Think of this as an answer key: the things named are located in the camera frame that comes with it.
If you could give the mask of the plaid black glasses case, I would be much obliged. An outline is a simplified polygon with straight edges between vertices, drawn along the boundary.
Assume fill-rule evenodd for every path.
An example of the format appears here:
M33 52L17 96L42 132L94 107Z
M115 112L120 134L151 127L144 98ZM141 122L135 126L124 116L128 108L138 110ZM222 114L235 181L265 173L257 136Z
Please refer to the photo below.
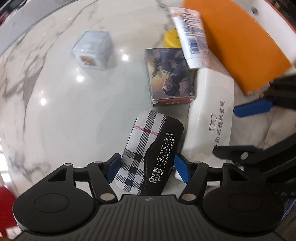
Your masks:
M118 188L135 195L162 194L183 136L183 124L144 110L134 122L115 177Z

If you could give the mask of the orange storage box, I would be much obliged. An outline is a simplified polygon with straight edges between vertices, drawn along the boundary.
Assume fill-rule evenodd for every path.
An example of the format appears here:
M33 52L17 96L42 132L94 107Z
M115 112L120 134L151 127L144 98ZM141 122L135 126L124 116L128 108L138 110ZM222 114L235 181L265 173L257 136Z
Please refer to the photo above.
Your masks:
M208 47L245 95L295 73L295 29L268 1L184 1L198 11Z

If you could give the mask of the white cream tube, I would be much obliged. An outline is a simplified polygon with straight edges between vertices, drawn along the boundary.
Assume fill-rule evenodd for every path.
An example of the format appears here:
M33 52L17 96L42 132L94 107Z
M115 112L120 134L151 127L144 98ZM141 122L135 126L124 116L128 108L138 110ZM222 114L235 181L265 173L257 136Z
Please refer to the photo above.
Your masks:
M170 7L169 12L188 67L210 67L209 49L201 14L196 10L177 7Z

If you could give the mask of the illustrated card box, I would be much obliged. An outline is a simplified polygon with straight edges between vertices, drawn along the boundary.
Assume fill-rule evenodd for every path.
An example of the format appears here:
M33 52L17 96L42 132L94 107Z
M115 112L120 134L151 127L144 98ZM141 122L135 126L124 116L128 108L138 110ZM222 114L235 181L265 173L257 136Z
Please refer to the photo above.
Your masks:
M145 49L152 106L188 104L195 98L187 62L180 48Z

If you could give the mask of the clear plastic cube box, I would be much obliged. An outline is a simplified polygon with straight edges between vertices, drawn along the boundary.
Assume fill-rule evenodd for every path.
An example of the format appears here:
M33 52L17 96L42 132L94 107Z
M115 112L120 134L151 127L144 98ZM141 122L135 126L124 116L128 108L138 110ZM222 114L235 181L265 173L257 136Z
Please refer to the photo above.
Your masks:
M82 67L106 69L113 53L110 32L86 31L75 43L71 53Z

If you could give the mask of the red round object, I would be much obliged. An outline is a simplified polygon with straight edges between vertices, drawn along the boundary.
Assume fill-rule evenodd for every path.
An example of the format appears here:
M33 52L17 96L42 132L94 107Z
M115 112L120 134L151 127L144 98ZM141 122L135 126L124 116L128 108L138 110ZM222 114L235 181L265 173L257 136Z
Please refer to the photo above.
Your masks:
M14 195L6 187L1 186L1 202L0 202L0 215L1 215L1 235L7 238L7 229L17 226L13 214L13 204L15 202Z

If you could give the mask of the yellow tape measure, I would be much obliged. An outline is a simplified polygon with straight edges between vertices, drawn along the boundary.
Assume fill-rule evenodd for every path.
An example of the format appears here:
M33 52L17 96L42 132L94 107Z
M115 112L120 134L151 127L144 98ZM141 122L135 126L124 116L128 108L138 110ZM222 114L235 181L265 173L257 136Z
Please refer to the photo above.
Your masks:
M164 34L164 47L181 49L182 46L176 29L169 30Z

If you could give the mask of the white glasses case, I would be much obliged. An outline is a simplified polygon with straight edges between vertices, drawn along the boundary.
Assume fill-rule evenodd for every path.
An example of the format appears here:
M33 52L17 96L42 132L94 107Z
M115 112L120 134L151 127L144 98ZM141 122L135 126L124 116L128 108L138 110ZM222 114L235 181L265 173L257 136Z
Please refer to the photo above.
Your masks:
M202 68L194 83L196 98L191 102L181 154L190 162L204 162L221 168L226 162L215 157L215 146L230 142L234 107L234 80L216 70Z

